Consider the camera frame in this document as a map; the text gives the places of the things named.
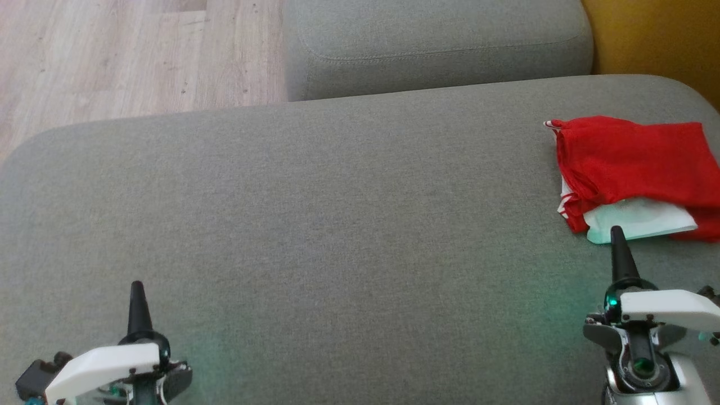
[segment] gray sofa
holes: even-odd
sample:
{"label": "gray sofa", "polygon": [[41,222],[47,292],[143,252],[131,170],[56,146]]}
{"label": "gray sofa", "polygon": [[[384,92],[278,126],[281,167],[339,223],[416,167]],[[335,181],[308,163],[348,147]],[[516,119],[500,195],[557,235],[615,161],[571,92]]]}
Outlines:
{"label": "gray sofa", "polygon": [[286,0],[290,101],[589,74],[579,0]]}
{"label": "gray sofa", "polygon": [[[720,115],[655,76],[576,76],[87,123],[0,172],[0,398],[37,357],[116,344],[133,280],[194,366],[173,404],[596,404],[582,336],[607,246],[557,212],[542,123]],[[718,246],[633,241],[661,288]],[[720,401],[709,344],[677,347]]]}

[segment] wooden floor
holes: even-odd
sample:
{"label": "wooden floor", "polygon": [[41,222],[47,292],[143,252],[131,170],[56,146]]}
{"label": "wooden floor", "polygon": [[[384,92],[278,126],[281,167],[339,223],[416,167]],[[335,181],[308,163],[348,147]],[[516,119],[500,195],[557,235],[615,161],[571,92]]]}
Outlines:
{"label": "wooden floor", "polygon": [[61,125],[284,101],[283,0],[0,0],[0,162]]}

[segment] red cloth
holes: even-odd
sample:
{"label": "red cloth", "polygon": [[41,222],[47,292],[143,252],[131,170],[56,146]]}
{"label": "red cloth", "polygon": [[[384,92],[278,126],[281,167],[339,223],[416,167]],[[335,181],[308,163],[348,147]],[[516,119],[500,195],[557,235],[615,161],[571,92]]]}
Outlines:
{"label": "red cloth", "polygon": [[720,241],[720,167],[700,123],[640,125],[612,117],[552,120],[557,161],[575,191],[566,203],[574,232],[583,213],[630,197],[682,205],[698,224],[677,239]]}

